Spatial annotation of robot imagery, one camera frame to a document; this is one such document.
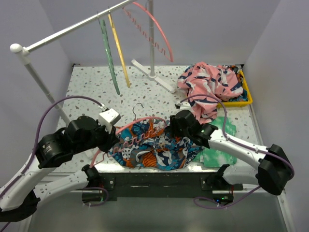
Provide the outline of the blue orange patterned shorts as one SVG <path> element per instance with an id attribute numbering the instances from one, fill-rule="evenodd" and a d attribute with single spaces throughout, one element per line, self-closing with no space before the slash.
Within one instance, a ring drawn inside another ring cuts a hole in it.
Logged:
<path id="1" fill-rule="evenodd" d="M 172 171 L 185 168 L 202 150 L 189 138 L 173 138 L 169 121 L 147 117 L 120 128 L 120 142 L 109 154 L 127 168 L 156 168 Z"/>

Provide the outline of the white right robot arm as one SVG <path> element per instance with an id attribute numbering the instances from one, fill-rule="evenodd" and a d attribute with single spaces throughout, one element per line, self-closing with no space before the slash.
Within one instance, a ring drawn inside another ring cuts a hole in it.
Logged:
<path id="1" fill-rule="evenodd" d="M 251 184 L 278 196 L 294 177 L 293 166 L 276 144 L 266 147 L 248 143 L 212 124 L 200 124 L 189 110 L 171 115 L 169 128 L 173 137 L 188 138 L 198 146 L 225 152 L 247 163 L 246 167 L 219 169 L 215 184 L 221 190 L 235 184 Z"/>

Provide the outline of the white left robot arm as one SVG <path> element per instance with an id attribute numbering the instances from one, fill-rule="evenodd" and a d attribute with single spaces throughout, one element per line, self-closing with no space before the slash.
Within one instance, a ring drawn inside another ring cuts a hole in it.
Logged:
<path id="1" fill-rule="evenodd" d="M 1 222 L 18 222 L 33 215 L 44 203 L 69 191 L 101 187 L 98 170 L 85 165 L 72 175 L 41 184 L 41 180 L 84 151 L 99 148 L 109 151 L 119 139 L 115 123 L 120 116 L 99 114 L 98 120 L 80 116 L 67 127 L 46 135 L 36 144 L 23 168 L 0 189 Z"/>

